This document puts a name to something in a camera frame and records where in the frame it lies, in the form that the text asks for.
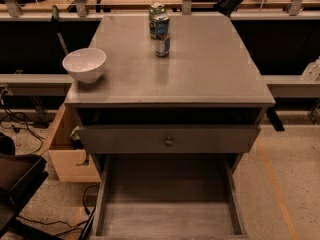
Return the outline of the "white bowl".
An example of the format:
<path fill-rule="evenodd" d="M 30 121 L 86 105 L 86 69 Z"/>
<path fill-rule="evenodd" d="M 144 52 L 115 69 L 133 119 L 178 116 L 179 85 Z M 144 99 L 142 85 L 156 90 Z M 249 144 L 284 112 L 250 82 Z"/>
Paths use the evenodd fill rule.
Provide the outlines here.
<path fill-rule="evenodd" d="M 82 48 L 69 53 L 62 61 L 63 68 L 77 81 L 96 82 L 105 71 L 106 54 L 97 48 Z"/>

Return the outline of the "grey metal counter cabinet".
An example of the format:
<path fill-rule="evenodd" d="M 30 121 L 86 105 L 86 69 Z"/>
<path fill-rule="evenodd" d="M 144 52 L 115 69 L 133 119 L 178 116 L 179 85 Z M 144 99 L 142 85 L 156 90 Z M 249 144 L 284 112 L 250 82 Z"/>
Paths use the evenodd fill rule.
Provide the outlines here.
<path fill-rule="evenodd" d="M 160 58 L 145 15 L 103 18 L 92 43 L 106 53 L 106 71 L 94 84 L 74 83 L 66 97 L 78 127 L 260 128 L 274 99 L 231 21 L 219 14 L 174 14 L 170 34 L 170 53 Z M 118 155 L 218 156 L 226 159 L 233 178 L 244 154 L 91 156 L 101 178 L 105 159 Z"/>

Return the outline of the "round drawer knob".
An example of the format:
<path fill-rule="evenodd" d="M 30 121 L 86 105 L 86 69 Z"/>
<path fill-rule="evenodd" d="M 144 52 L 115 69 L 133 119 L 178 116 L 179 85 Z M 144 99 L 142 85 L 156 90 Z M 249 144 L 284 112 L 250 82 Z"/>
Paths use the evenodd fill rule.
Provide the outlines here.
<path fill-rule="evenodd" d="M 168 147 L 172 146 L 174 144 L 174 140 L 171 137 L 167 137 L 164 141 L 164 144 Z"/>

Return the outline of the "upper grey drawer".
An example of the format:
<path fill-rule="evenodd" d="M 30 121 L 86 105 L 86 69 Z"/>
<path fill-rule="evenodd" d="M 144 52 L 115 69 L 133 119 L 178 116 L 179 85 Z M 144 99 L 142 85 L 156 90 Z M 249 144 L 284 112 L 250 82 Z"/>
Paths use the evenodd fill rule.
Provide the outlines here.
<path fill-rule="evenodd" d="M 77 132 L 91 154 L 247 153 L 256 126 L 87 126 Z"/>

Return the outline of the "open lower grey drawer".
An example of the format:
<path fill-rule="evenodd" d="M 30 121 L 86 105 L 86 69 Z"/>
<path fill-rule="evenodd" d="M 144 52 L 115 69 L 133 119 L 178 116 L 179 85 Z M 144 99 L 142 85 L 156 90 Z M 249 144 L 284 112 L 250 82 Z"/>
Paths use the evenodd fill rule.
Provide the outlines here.
<path fill-rule="evenodd" d="M 90 240 L 249 240 L 225 158 L 105 159 Z"/>

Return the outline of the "light wooden box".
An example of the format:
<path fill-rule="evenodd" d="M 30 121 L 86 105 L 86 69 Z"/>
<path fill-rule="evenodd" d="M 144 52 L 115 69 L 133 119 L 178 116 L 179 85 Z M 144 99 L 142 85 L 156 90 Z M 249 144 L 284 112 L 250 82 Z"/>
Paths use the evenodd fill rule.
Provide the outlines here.
<path fill-rule="evenodd" d="M 62 182 L 94 183 L 100 176 L 89 154 L 72 146 L 69 135 L 76 127 L 72 112 L 64 104 L 50 124 L 41 151 L 47 151 Z"/>

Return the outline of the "green soda can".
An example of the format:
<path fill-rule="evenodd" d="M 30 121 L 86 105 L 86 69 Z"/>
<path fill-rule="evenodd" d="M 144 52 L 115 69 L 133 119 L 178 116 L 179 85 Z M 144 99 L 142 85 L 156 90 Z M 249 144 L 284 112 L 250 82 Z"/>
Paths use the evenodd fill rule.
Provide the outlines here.
<path fill-rule="evenodd" d="M 154 26 L 154 17 L 158 14 L 166 12 L 165 5 L 160 2 L 153 2 L 149 7 L 149 29 L 150 37 L 155 38 L 155 26 Z"/>

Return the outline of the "black bin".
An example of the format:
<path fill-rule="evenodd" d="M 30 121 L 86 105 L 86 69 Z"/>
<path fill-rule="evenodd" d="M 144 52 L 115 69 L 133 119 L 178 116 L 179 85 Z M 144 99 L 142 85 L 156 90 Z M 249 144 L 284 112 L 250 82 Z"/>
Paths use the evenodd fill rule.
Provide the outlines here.
<path fill-rule="evenodd" d="M 48 176 L 45 167 L 40 155 L 16 155 L 13 140 L 0 134 L 0 236 Z"/>

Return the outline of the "green handled tool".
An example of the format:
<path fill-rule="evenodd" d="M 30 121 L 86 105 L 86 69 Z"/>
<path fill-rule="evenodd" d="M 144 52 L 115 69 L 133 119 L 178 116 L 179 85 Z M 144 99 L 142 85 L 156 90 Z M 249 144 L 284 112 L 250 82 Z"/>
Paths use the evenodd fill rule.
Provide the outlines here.
<path fill-rule="evenodd" d="M 55 31 L 64 52 L 64 56 L 67 56 L 69 54 L 69 51 L 63 36 L 63 21 L 60 20 L 59 9 L 56 5 L 53 5 L 51 8 L 51 23 L 55 27 Z"/>

